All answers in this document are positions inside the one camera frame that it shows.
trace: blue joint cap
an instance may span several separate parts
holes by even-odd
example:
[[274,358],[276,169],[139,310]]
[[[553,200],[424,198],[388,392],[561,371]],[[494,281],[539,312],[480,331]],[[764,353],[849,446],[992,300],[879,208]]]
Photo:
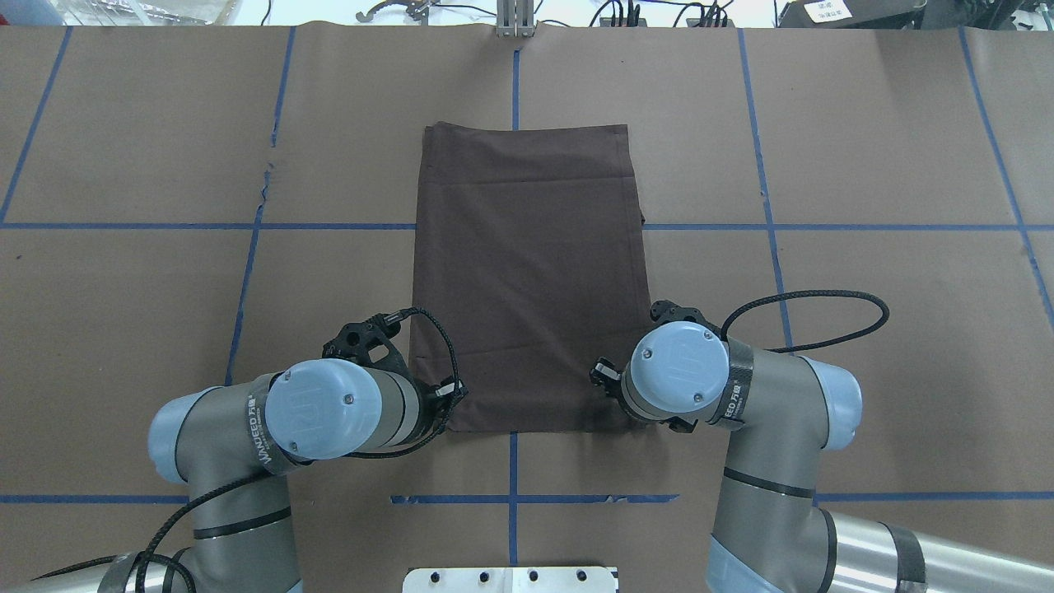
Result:
[[191,413],[191,409],[197,403],[201,396],[219,388],[209,388],[190,396],[183,396],[172,400],[161,407],[150,423],[150,433],[147,436],[147,451],[150,453],[154,468],[162,478],[174,485],[186,485],[187,480],[179,475],[176,468],[176,443],[179,441],[179,430],[183,428],[183,420]]
[[823,449],[845,449],[856,437],[863,415],[863,395],[853,374],[840,367],[801,357],[813,368],[820,380],[823,399],[827,403],[827,442]]
[[380,388],[365,369],[340,359],[294,364],[271,386],[264,418],[282,450],[334,459],[363,447],[380,423]]
[[706,586],[713,593],[782,593],[711,535]]
[[649,404],[670,414],[699,412],[721,397],[728,382],[728,352],[713,332],[676,321],[641,339],[630,360],[633,387]]

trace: printed label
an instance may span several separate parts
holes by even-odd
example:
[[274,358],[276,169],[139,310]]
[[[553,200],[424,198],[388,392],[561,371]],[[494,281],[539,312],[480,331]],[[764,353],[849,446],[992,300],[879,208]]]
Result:
[[843,0],[823,0],[805,4],[805,12],[813,22],[832,22],[853,18],[853,13],[845,6]]

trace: dark brown fabric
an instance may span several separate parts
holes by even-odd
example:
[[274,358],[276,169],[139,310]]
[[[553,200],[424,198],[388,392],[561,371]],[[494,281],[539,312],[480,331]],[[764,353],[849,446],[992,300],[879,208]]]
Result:
[[[426,129],[413,303],[446,328],[470,391],[452,430],[636,426],[588,374],[625,363],[649,327],[641,230],[625,125]],[[428,324],[411,353],[427,380],[449,376]]]

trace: electrical wire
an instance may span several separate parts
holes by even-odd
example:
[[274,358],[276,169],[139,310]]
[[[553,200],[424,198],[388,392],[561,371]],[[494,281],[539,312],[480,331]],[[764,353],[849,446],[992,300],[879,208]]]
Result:
[[117,559],[117,556],[103,556],[101,558],[95,558],[94,560],[85,560],[83,562],[77,562],[76,565],[70,565],[64,569],[59,569],[57,571],[52,571],[47,574],[42,574],[33,580],[40,580],[41,578],[51,578],[53,576],[59,576],[63,574],[70,574],[72,572],[82,571],[84,569],[90,569],[93,567],[99,567],[102,565],[109,565]]
[[[50,572],[47,574],[42,574],[42,575],[38,576],[37,578],[34,578],[33,580],[40,580],[41,578],[51,578],[53,576],[60,576],[60,575],[63,575],[63,574],[70,574],[72,572],[77,572],[77,571],[81,571],[81,570],[84,570],[84,569],[90,569],[90,568],[93,568],[93,567],[99,567],[99,566],[102,566],[102,565],[109,565],[109,564],[113,562],[116,559],[117,559],[117,556],[103,556],[101,558],[95,558],[94,560],[87,560],[87,561],[84,561],[84,562],[78,562],[76,565],[71,565],[71,566],[69,566],[69,567],[66,567],[64,569],[59,569],[57,571],[52,571],[52,572]],[[163,565],[163,566],[172,569],[176,574],[179,575],[180,578],[183,579],[183,585],[186,586],[188,593],[197,593],[197,588],[195,587],[195,584],[194,584],[194,576],[191,575],[191,571],[189,571],[187,569],[187,567],[183,566],[182,562],[180,562],[180,561],[178,561],[178,560],[176,560],[174,558],[171,558],[169,556],[161,555],[161,554],[151,554],[150,561],[151,562],[157,562],[159,565]]]
[[486,8],[481,8],[480,6],[472,6],[470,4],[440,4],[438,2],[435,2],[434,4],[432,4],[432,6],[436,8],[470,8],[473,11],[479,11],[485,15],[497,17],[496,13],[491,13]]
[[443,342],[447,347],[447,353],[450,355],[450,375],[451,380],[453,381],[454,390],[437,411],[437,418],[440,421],[432,432],[428,434],[428,436],[408,448],[383,453],[349,453],[344,457],[352,457],[355,459],[391,459],[413,453],[430,443],[432,439],[442,435],[447,430],[447,422],[450,421],[450,415],[453,413],[454,408],[456,408],[457,404],[465,398],[465,389],[464,386],[462,386],[461,375],[457,372],[457,355],[454,353],[454,347],[450,341],[450,336],[447,335],[447,331],[443,329],[443,325],[432,316],[432,314],[421,308],[401,310],[396,314],[395,321],[403,321],[413,316],[422,316],[435,327],[435,331],[440,333],[440,337],[443,338]]
[[139,555],[139,557],[136,559],[136,566],[138,568],[136,569],[135,573],[135,593],[145,593],[147,566],[151,561],[154,561],[155,557],[154,552],[157,551],[157,547],[161,545],[161,540],[164,539],[164,536],[168,535],[170,531],[172,531],[172,528],[176,525],[177,521],[179,521],[179,519],[183,518],[183,516],[186,516],[188,513],[204,505],[206,502],[209,502],[213,498],[222,496],[231,492],[232,490],[236,490],[243,486],[248,486],[253,482],[258,482],[265,478],[270,478],[270,477],[271,477],[270,473],[262,472],[259,474],[254,474],[252,476],[246,476],[245,478],[238,480],[234,480],[229,485],[221,486],[215,490],[211,490],[202,494],[201,496],[195,498],[194,500],[191,500],[187,505],[183,505],[182,507],[179,508],[178,511],[173,513],[172,516],[169,517],[167,521],[164,521],[164,525],[162,525],[161,528],[157,530],[157,533],[154,534],[154,537],[150,540],[150,543],[147,545],[147,549],[143,550],[142,553]]
[[750,301],[749,303],[743,305],[742,308],[733,312],[728,319],[721,325],[721,340],[728,340],[728,330],[731,328],[733,322],[735,322],[740,316],[749,312],[750,310],[761,308],[763,305],[770,305],[773,303],[780,303],[782,301],[790,301],[794,299],[813,299],[817,296],[834,296],[834,298],[839,299],[859,299],[862,301],[867,301],[874,303],[881,312],[882,316],[873,323],[872,325],[854,332],[852,334],[846,334],[845,336],[840,336],[832,340],[824,340],[822,342],[814,342],[812,344],[802,344],[800,347],[789,347],[786,349],[772,349],[770,353],[800,353],[802,351],[815,351],[816,349],[823,349],[826,347],[834,347],[835,344],[841,344],[843,342],[848,342],[850,340],[856,340],[857,338],[863,338],[868,334],[877,332],[878,329],[885,325],[885,322],[890,321],[890,308],[884,301],[871,294],[870,292],[860,292],[859,290],[841,290],[841,289],[821,289],[821,290],[796,290],[793,292],[783,292],[781,294],[774,294],[772,296],[765,296],[764,299],[758,299],[757,301]]
[[699,7],[699,20],[700,20],[700,22],[702,22],[703,16],[706,13],[706,6],[703,6],[703,4],[701,2],[688,2],[688,3],[684,4],[683,7],[681,8],[681,12],[677,14],[677,18],[674,19],[672,26],[676,27],[677,23],[681,22],[681,17],[684,16],[684,12],[687,11],[688,8],[691,8],[692,6],[698,6]]
[[618,4],[619,11],[622,11],[621,0],[607,0],[601,4],[600,8],[597,8],[597,12],[593,13],[593,18],[589,20],[589,26],[597,24],[597,19],[600,18],[600,14],[604,12],[604,8],[606,8],[609,4],[611,5],[611,26],[614,26],[614,5]]

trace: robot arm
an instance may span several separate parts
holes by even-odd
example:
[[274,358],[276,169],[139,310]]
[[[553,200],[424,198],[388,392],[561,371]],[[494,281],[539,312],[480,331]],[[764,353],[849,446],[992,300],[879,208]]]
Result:
[[[321,359],[211,388],[157,413],[149,450],[164,479],[187,485],[192,500],[243,483],[191,513],[195,546],[176,559],[193,575],[196,591],[299,592],[286,476],[325,459],[409,453],[443,431],[463,386],[456,378],[436,387],[416,380],[389,341],[415,313],[348,324],[326,344]],[[374,361],[370,354],[378,347],[388,355]],[[31,581],[11,593],[123,593],[134,591],[137,571],[144,573],[147,592],[187,591],[171,569],[138,569],[135,557]]]
[[860,387],[847,371],[722,342],[697,310],[660,302],[624,373],[594,383],[642,421],[731,431],[710,541],[714,593],[1040,593],[1054,569],[827,513],[813,505],[820,452],[847,447]]

